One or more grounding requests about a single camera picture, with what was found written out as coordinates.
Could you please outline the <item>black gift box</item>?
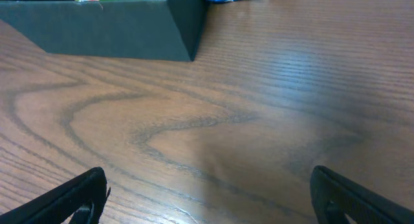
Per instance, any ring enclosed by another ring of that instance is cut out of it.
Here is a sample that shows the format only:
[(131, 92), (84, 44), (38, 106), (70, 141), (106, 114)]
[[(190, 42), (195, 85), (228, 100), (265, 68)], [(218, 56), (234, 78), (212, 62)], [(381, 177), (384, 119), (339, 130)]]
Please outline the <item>black gift box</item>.
[(55, 54), (192, 61), (206, 0), (1, 0), (1, 20)]

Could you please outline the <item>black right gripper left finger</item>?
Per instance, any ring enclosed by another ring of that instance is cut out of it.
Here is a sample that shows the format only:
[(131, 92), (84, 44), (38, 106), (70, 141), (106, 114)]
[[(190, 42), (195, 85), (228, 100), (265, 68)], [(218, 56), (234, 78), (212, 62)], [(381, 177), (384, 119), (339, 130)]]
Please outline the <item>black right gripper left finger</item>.
[(95, 167), (2, 214), (1, 224), (98, 224), (109, 194), (104, 170)]

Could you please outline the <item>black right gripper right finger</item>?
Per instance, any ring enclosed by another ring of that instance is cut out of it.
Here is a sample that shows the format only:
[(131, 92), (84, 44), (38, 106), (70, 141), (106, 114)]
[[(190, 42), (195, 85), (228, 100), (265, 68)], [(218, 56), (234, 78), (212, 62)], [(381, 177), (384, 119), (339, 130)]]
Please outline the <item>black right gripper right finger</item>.
[(413, 211), (402, 207), (325, 166), (315, 166), (310, 194), (318, 223), (413, 223)]

